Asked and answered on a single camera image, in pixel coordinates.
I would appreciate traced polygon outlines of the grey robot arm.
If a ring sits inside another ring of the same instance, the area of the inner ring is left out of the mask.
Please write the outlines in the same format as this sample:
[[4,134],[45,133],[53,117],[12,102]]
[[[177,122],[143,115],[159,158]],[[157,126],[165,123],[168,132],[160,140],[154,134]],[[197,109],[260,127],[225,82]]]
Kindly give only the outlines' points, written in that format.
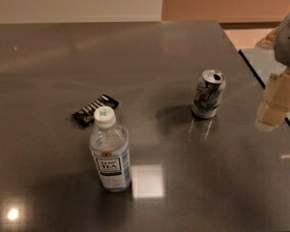
[[286,69],[272,73],[266,83],[254,126],[260,131],[274,130],[290,113],[290,13],[277,29],[274,43],[275,59]]

